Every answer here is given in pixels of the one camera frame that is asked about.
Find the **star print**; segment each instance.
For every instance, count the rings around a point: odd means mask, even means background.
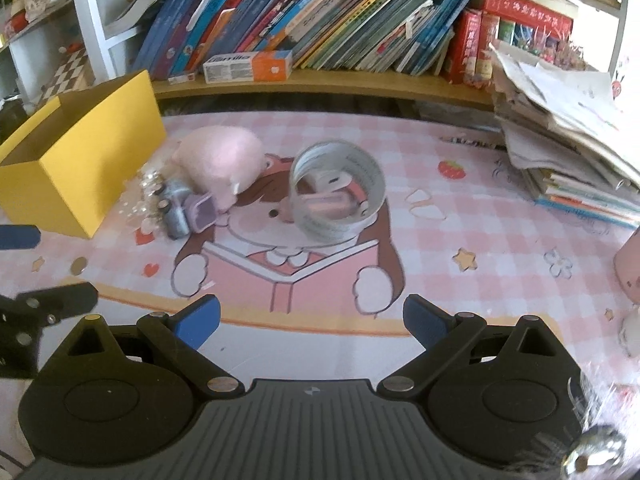
[[[458,264],[461,272],[465,272],[465,270],[476,270],[478,268],[478,264],[476,263],[476,254],[470,253],[467,250],[464,250],[460,247],[458,254],[453,257],[453,261]]]
[[[41,256],[31,264],[31,272],[38,272],[44,265],[44,258]]]

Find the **roll of tape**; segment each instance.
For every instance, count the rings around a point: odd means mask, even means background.
[[[298,193],[298,183],[306,175],[321,171],[341,171],[351,175],[367,196],[367,207],[339,220],[313,213]],[[316,240],[335,244],[356,237],[371,223],[371,217],[385,201],[385,176],[376,160],[355,144],[345,140],[318,142],[300,153],[289,174],[289,200],[293,221]]]

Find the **stack of papers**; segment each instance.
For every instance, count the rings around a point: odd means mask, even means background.
[[[609,74],[566,72],[501,41],[492,63],[507,151],[536,202],[638,227],[640,141]]]

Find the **red sticker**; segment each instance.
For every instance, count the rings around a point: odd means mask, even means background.
[[[158,272],[158,270],[160,270],[160,265],[158,265],[158,264],[146,264],[145,265],[145,270],[143,271],[143,274],[146,277],[151,278],[153,275],[155,275],[156,272]]]
[[[140,229],[136,230],[136,245],[150,244],[155,239],[156,237],[152,232],[149,233],[148,235],[145,235]]]
[[[465,169],[453,160],[443,160],[438,164],[438,171],[445,178],[460,180],[466,177]]]

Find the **yellow box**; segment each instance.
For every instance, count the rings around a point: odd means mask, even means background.
[[[60,94],[0,145],[0,207],[91,238],[166,133],[147,72]]]

